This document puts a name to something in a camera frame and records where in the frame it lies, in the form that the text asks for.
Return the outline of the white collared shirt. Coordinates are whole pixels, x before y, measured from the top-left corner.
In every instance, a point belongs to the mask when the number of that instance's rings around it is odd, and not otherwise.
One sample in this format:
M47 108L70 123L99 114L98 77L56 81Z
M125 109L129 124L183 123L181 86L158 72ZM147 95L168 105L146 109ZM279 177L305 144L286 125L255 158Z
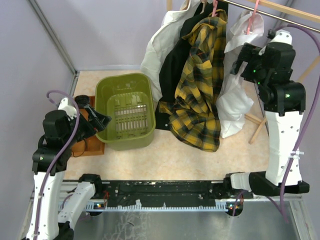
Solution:
M237 134L245 124L245 114L249 112L254 101L247 96L242 83L240 72L230 73L233 63L245 43L251 44L264 34L264 20L260 14L255 14L247 35L247 27L252 12L244 10L235 24L226 33L226 47L224 49L224 77L222 88L216 101L216 108L220 120L220 137L225 139Z

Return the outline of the pink plastic hanger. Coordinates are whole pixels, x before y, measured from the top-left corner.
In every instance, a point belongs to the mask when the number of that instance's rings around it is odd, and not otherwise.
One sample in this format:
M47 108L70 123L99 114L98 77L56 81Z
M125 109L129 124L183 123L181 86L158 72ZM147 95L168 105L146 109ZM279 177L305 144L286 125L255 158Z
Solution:
M256 0L256 1L255 1L254 9L253 9L253 11L252 11L251 17L250 17L249 20L248 20L248 25L247 25L247 30L246 30L246 34L247 34L247 35L249 35L250 32L251 32L251 27L252 27L252 24L253 24L253 21L254 21L254 18L255 18L255 15L256 15L258 6L259 6L259 2L260 2L260 0Z

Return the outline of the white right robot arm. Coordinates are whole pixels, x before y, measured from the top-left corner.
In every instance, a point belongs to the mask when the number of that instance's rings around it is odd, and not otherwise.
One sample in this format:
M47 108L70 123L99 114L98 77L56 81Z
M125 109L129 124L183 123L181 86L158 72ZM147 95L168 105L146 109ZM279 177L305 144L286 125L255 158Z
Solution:
M306 90L291 80L296 52L292 45L270 42L265 48L245 43L231 73L258 86L269 132L269 161L266 171L229 173L223 192L235 198L241 190L265 197L305 194L310 185L303 181L299 156L294 150L306 109Z

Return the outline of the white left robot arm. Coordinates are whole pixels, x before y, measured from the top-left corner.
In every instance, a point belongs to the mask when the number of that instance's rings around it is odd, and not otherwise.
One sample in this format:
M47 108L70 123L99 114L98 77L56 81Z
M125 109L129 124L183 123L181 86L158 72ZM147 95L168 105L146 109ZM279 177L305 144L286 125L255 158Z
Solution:
M34 200L27 240L72 240L75 225L87 202L92 197L97 199L103 195L100 175L85 173L66 205L58 210L73 145L104 131L112 120L89 104L84 109L88 117L84 117L77 107L71 113L64 109L53 110L44 117L44 134L32 156Z

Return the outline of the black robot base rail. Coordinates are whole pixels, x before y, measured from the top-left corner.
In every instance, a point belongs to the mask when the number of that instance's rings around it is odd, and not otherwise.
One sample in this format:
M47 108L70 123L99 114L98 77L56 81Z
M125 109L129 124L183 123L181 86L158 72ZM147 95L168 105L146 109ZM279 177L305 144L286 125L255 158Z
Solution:
M211 180L110 180L102 182L93 196L108 207L214 207L216 200L236 196L240 191L227 181Z

